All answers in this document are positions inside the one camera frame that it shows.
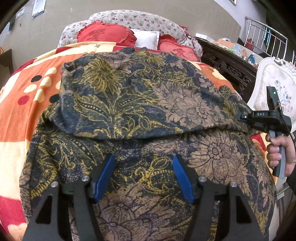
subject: gray handle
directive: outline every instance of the gray handle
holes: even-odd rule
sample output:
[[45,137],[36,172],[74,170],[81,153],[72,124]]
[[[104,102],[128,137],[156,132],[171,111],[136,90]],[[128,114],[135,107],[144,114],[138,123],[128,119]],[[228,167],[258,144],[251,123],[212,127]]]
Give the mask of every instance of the gray handle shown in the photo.
[[[275,138],[277,133],[274,131],[269,131],[270,137]],[[274,170],[272,172],[272,175],[275,177],[279,177],[281,179],[285,178],[285,169],[286,169],[286,149],[283,146],[279,146],[279,153],[281,154],[281,160],[279,160],[279,163],[276,167],[274,167]]]

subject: table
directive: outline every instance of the table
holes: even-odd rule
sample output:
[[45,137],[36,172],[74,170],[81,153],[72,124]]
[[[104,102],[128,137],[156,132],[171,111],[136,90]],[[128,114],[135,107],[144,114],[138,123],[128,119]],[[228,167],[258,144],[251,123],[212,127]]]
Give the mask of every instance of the table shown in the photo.
[[226,49],[196,38],[203,48],[203,63],[217,69],[247,103],[253,92],[257,69]]

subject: dark wooden furniture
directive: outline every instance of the dark wooden furniture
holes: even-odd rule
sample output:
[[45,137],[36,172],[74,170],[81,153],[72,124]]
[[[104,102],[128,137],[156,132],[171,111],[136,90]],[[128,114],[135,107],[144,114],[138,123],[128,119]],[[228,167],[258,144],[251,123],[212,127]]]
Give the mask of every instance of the dark wooden furniture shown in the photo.
[[203,48],[203,63],[217,69],[247,103],[255,86],[257,69],[231,52],[204,39],[197,38]]
[[[13,74],[13,64],[12,64],[12,50],[9,49],[3,54],[0,55],[0,65],[9,68],[10,75]],[[1,77],[5,76],[0,73],[0,88],[4,86],[7,82],[7,79],[2,79]]]

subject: blue gripper pad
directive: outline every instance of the blue gripper pad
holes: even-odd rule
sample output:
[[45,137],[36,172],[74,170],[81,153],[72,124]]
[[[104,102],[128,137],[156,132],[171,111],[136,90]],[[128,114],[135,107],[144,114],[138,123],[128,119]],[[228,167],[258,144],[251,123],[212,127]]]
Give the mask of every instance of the blue gripper pad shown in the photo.
[[94,195],[94,200],[97,203],[100,199],[103,198],[107,186],[110,182],[110,179],[113,175],[115,168],[115,156],[112,154],[106,163],[102,174],[99,177],[99,180],[96,183],[96,192]]
[[184,198],[190,204],[194,204],[196,198],[193,194],[193,186],[192,186],[192,183],[191,183],[190,179],[188,178],[187,174],[185,173],[185,170],[184,170],[182,164],[180,163],[179,158],[180,157],[178,157],[178,156],[175,156],[173,158],[173,170],[174,170],[175,175],[177,177],[177,180],[178,180],[178,183],[179,183],[179,186],[181,188]]

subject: clutter on table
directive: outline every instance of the clutter on table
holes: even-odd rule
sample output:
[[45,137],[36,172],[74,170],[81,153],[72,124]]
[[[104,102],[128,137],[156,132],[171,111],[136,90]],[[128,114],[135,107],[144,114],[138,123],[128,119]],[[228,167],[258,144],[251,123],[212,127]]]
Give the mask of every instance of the clutter on table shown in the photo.
[[[243,46],[241,46],[237,43],[232,43],[231,40],[228,38],[222,38],[222,39],[218,39],[217,41],[215,41],[207,35],[197,33],[195,36],[198,38],[202,38],[204,40],[207,40],[210,43],[215,44],[221,48],[224,48],[224,49],[228,50],[229,52],[239,56],[240,58],[242,58],[243,60],[245,60],[249,64],[253,65],[254,67],[256,67],[256,68],[258,67],[258,63],[256,63],[256,57],[253,52],[251,54],[250,53],[248,54],[245,49],[242,49]],[[251,43],[252,43],[252,40],[248,39],[247,44],[246,44],[246,48],[253,51],[253,48],[252,48],[253,46]]]

